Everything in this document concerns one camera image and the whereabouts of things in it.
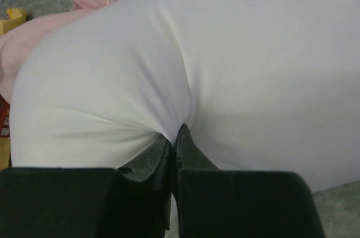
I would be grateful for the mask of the pink pillowcase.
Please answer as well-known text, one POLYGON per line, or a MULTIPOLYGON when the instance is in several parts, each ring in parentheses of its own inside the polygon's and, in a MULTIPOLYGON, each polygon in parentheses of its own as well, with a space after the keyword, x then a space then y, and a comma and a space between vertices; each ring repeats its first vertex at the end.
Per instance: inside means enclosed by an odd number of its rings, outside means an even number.
POLYGON ((34 18, 1 36, 1 96, 11 102, 22 64, 49 33, 116 1, 71 0, 71 11, 34 18))

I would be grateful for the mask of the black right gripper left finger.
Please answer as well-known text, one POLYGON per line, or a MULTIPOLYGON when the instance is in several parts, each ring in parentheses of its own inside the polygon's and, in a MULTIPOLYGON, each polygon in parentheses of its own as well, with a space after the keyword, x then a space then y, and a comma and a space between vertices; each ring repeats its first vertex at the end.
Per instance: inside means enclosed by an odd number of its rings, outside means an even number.
POLYGON ((118 169, 1 171, 2 237, 164 237, 171 145, 159 136, 118 169))

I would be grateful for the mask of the white pillow insert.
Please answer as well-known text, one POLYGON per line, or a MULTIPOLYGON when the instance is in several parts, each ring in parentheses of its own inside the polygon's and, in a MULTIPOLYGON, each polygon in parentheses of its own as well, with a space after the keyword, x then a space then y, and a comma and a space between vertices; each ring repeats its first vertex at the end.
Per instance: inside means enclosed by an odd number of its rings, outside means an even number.
POLYGON ((359 0, 119 0, 45 37, 11 99, 14 167, 126 164, 186 124, 219 168, 359 180, 359 0))

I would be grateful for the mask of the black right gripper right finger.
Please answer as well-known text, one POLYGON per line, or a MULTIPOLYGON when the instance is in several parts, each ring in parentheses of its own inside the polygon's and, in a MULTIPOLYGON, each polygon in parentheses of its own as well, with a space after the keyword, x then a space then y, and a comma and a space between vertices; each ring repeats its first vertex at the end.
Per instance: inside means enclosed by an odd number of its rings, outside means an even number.
POLYGON ((174 147, 180 237, 324 237, 311 191, 300 175, 221 170, 181 126, 174 147))

